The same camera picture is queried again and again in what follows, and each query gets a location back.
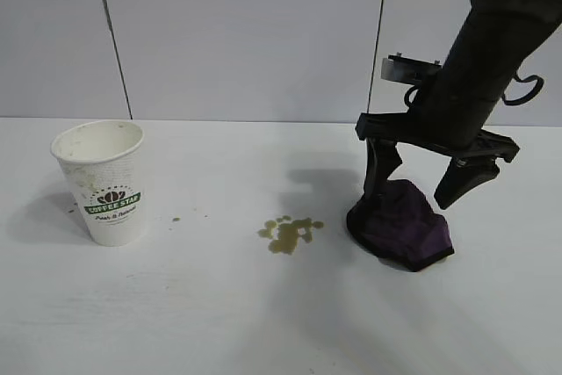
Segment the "cup logo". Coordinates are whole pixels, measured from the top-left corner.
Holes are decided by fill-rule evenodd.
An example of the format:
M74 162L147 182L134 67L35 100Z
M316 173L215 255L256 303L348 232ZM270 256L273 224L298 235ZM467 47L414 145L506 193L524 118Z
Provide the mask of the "cup logo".
M130 186L110 186L95 191L90 196L90 205L84 210L95 215L96 220L116 223L126 220L137 208L141 193L133 191Z
M97 202L100 204L110 204L111 202L119 201L125 197L125 191L111 191L107 192L103 197L97 197Z

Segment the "black cable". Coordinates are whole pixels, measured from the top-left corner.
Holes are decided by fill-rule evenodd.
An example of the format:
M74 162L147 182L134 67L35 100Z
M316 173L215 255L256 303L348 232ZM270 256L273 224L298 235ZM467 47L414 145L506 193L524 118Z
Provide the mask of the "black cable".
M418 91L419 89L420 87L418 85L414 85L408 91L406 91L406 94L404 95L405 105L407 105L408 107L412 107L412 101L413 101L413 99L411 98L412 94L414 94L414 92Z
M526 94L521 98L517 98L516 100L508 100L506 94L503 93L503 95L501 96L501 100L503 100L503 103L505 105L509 105L509 106L524 105L525 103L528 103L530 100L535 98L544 87L544 79L538 75L531 75L526 77L525 79L521 79L519 75L515 73L513 79L515 79L518 83L536 82L535 87L533 87L533 89L529 92L529 94Z

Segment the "green label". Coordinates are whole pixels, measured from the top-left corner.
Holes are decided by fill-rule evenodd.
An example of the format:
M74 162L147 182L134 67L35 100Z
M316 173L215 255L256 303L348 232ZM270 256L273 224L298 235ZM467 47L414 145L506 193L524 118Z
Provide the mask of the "green label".
M141 200L141 193L135 193L129 198L123 198L119 201L111 202L110 204L103 204L100 206L85 206L84 209L88 214L108 213L109 211L118 210L124 206L131 206Z

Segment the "cup rim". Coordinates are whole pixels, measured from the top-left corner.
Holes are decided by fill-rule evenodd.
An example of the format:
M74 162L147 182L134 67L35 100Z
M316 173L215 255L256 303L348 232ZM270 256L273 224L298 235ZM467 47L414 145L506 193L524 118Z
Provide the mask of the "cup rim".
M104 158L104 159L101 159L101 160L81 160L81 159L69 160L67 158L60 157L59 155L57 155L54 152L54 146L65 135L67 135L71 132L77 131L81 127L94 126L94 125L98 125L100 123L105 123L105 122L122 122L122 123L126 123L128 125L136 126L140 130L140 139L132 147L126 149L125 151L121 151L120 153L118 153L116 155L112 155L111 157L107 157L107 158ZM135 150L137 150L141 146L141 143L143 141L144 141L144 131L142 130L142 127L140 127L136 123L133 123L131 120L120 120L120 119L94 120L93 122L88 122L88 123L83 123L83 124L78 125L78 126L73 126L70 129L67 129L66 131L61 132L58 135L56 135L54 140L51 142L51 155L54 158L56 158L59 162L67 162L69 164L101 164L101 163L104 163L104 162L112 162L112 161L117 160L121 157L124 157L125 155L131 154L132 152L134 152Z

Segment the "white wall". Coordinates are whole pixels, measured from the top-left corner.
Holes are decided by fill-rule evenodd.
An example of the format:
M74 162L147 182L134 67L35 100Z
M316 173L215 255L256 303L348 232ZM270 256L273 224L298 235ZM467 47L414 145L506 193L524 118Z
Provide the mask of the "white wall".
M376 79L373 84L371 112L396 112L402 104L406 85L380 79L382 58L402 52L424 61L444 61L463 24L469 0L385 0L378 46ZM539 74L546 79L540 96L520 107L498 105L491 122L502 125L562 125L562 31L534 53L522 66L521 76ZM532 87L511 84L509 97L520 97Z
M101 0L0 0L0 10L0 116L128 116Z
M109 0L140 119L355 121L380 0Z

